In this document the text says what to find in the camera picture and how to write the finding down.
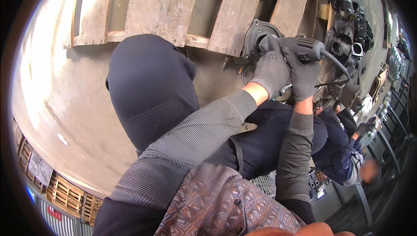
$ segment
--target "concrete floor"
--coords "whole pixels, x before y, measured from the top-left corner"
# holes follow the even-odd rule
[[[363,58],[371,63],[363,86],[367,91],[386,51],[380,39],[384,23],[381,2],[365,2],[375,36],[374,50]],[[104,197],[136,159],[104,85],[117,43],[63,50],[63,4],[64,0],[41,0],[24,33],[16,61],[12,110],[25,137],[50,166],[89,193]],[[121,21],[114,15],[112,21],[112,30],[120,30]],[[308,27],[303,23],[300,29]],[[233,61],[222,71],[224,55],[197,48],[187,51],[196,64],[194,85],[201,106],[243,86],[237,75],[240,67]]]

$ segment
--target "gray long-sleeve shirt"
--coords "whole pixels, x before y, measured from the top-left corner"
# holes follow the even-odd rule
[[[142,153],[114,187],[110,199],[166,210],[185,175],[215,152],[256,109],[244,90],[192,113]],[[308,167],[313,115],[293,113],[276,176],[276,200],[309,201]]]

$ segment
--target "gray work glove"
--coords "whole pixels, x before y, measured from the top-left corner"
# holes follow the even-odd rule
[[[267,52],[259,59],[255,68],[255,76],[250,82],[258,83],[264,87],[268,92],[268,100],[270,100],[287,84],[289,67],[285,63],[276,38],[271,35],[265,38],[268,38],[272,51]]]
[[[303,64],[294,51],[285,46],[282,48],[282,53],[291,68],[292,77],[292,94],[295,101],[303,101],[314,95],[316,89],[317,77],[320,73],[320,64],[318,61]]]
[[[376,118],[373,117],[369,119],[367,123],[359,124],[358,128],[356,129],[356,132],[358,133],[358,135],[364,136],[366,133],[371,132],[376,126],[375,120]]]

